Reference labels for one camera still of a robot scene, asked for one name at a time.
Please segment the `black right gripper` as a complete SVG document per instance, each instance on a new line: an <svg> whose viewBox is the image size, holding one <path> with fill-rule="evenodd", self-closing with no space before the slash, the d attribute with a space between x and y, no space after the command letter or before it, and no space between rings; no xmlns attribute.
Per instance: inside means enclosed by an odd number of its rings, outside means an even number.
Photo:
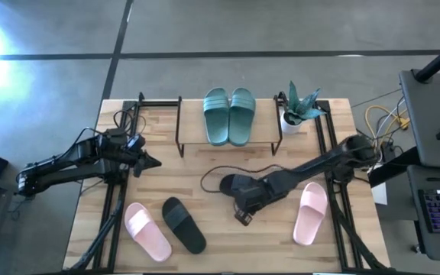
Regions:
<svg viewBox="0 0 440 275"><path fill-rule="evenodd" d="M266 205L281 199L281 194L275 193L269 183L240 174L233 177L233 194L239 208L235 212L235 218L243 226L251 223L250 214L255 214Z"/></svg>

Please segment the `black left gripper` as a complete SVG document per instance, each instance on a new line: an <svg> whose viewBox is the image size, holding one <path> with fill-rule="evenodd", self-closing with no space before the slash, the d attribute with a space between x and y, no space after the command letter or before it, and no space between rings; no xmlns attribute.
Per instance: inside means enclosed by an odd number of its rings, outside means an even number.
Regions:
<svg viewBox="0 0 440 275"><path fill-rule="evenodd" d="M162 163L143 150L145 138L141 134L130 137L118 152L118 161L125 164L134 164L134 177L138 178L143 169L161 167Z"/></svg>

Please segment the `black slide sandal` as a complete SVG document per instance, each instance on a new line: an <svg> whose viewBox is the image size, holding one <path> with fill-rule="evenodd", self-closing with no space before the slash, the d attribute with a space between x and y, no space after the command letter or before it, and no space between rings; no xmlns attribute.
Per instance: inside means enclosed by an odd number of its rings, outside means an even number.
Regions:
<svg viewBox="0 0 440 275"><path fill-rule="evenodd" d="M226 196L234 196L235 193L241 188L242 176L239 174L229 174L225 176L219 185L219 189L222 194Z"/></svg>
<svg viewBox="0 0 440 275"><path fill-rule="evenodd" d="M206 239L184 204L176 197L167 199L162 207L166 225L191 254L201 254Z"/></svg>

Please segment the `pink slide sandal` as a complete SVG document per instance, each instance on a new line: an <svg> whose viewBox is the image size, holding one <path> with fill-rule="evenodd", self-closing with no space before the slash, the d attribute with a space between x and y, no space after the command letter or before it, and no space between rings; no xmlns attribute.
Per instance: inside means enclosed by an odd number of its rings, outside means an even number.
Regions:
<svg viewBox="0 0 440 275"><path fill-rule="evenodd" d="M328 197L324 188L315 182L308 183L300 197L293 229L293 240L297 244L307 246L313 243L327 208Z"/></svg>
<svg viewBox="0 0 440 275"><path fill-rule="evenodd" d="M139 202L125 210L125 227L132 239L156 262L164 262L172 254L172 247L149 211Z"/></svg>

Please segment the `green slide sandal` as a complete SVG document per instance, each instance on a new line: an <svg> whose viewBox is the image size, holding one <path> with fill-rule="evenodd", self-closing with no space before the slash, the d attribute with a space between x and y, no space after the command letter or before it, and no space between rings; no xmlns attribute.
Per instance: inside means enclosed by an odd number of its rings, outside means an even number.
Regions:
<svg viewBox="0 0 440 275"><path fill-rule="evenodd" d="M245 88L232 93L229 110L229 141L237 147L244 146L250 139L251 127L256 110L256 100Z"/></svg>
<svg viewBox="0 0 440 275"><path fill-rule="evenodd" d="M228 141L229 102L223 88L210 90L203 100L203 115L208 142L222 146Z"/></svg>

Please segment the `green plant in white pot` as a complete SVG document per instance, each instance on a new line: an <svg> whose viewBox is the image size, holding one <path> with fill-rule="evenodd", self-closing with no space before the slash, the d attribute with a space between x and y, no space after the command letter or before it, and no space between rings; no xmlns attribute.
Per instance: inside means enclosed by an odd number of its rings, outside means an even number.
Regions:
<svg viewBox="0 0 440 275"><path fill-rule="evenodd" d="M280 122L284 134L295 134L299 131L304 121L312 120L325 114L324 111L315 106L320 91L321 89L318 88L301 99L295 84L293 81L290 81L288 95L284 92L279 94L279 97L283 100L283 113Z"/></svg>

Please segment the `white paper sheet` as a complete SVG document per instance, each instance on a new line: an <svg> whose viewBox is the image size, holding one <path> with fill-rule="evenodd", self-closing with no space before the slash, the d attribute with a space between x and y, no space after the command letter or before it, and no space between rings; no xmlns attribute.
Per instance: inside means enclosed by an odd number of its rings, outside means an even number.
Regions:
<svg viewBox="0 0 440 275"><path fill-rule="evenodd" d="M386 183L381 183L377 186L371 188L372 196L374 202L378 205L387 205L387 185Z"/></svg>

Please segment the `black power strip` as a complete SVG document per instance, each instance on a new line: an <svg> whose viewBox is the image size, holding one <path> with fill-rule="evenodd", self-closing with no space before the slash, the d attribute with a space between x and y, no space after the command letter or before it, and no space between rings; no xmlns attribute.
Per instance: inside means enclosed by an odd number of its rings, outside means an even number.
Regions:
<svg viewBox="0 0 440 275"><path fill-rule="evenodd" d="M392 141L383 141L380 145L381 162L387 163L396 157L395 147Z"/></svg>

